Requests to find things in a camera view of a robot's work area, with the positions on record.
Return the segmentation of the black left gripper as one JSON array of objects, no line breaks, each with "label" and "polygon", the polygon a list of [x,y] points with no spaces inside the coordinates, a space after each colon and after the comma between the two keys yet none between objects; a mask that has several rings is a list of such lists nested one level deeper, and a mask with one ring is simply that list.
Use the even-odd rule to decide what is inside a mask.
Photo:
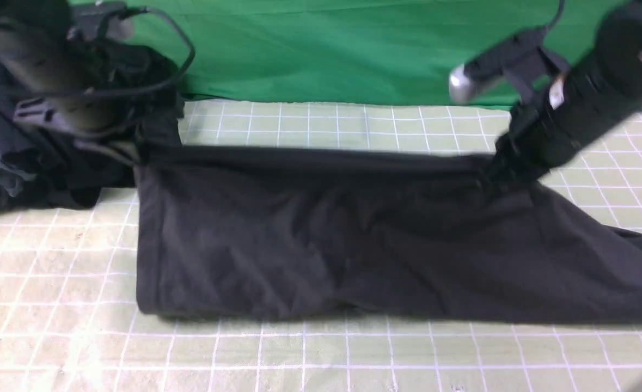
[{"label": "black left gripper", "polygon": [[87,103],[64,111],[42,97],[22,100],[15,106],[14,122],[67,134],[74,145],[113,158],[126,166],[142,164],[143,117],[137,110]]}]

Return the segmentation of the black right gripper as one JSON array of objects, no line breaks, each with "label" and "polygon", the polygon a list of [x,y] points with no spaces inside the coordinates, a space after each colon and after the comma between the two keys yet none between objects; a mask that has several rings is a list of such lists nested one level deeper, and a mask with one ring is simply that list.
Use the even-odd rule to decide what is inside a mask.
[{"label": "black right gripper", "polygon": [[520,103],[509,129],[495,143],[495,153],[480,172],[480,186],[493,193],[522,188],[564,166],[577,154],[577,142],[552,119],[547,99]]}]

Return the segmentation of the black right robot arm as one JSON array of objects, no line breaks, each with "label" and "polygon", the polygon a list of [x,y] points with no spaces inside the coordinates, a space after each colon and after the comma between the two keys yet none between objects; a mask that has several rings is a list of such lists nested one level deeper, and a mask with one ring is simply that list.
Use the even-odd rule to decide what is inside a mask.
[{"label": "black right robot arm", "polygon": [[552,25],[523,29],[463,65],[472,99],[502,79],[518,92],[509,129],[480,174],[485,189],[508,191],[538,181],[642,113],[642,1],[609,11],[592,47],[569,64],[544,47]]}]

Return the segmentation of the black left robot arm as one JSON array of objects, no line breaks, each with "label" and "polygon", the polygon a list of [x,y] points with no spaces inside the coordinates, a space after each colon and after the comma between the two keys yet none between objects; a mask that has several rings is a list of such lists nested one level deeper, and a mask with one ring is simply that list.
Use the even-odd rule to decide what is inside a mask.
[{"label": "black left robot arm", "polygon": [[0,1],[0,62],[23,84],[14,119],[72,136],[80,149],[128,166],[141,161],[128,93],[81,33],[67,1]]}]

